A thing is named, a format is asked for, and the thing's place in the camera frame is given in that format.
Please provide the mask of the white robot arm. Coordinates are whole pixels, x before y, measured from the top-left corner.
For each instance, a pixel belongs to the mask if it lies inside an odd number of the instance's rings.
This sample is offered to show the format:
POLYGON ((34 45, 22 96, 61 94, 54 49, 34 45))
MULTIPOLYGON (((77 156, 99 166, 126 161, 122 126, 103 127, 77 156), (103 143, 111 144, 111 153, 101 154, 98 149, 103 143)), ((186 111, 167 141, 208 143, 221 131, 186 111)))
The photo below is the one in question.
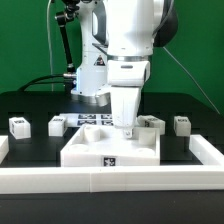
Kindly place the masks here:
POLYGON ((77 100, 109 104, 113 125, 130 138, 141 90, 150 77, 155 47, 178 29, 174 0, 72 0, 66 17, 78 18, 82 62, 71 94, 77 100))

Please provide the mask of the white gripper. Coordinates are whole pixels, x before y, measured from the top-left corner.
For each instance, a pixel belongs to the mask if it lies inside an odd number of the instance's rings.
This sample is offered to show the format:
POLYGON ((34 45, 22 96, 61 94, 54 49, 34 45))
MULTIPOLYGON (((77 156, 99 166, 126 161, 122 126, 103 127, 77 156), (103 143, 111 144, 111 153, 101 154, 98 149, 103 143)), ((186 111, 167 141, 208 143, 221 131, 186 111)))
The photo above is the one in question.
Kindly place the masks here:
POLYGON ((108 61, 108 84, 113 124, 123 129, 126 139, 133 137, 141 90, 150 76, 150 62, 108 61))

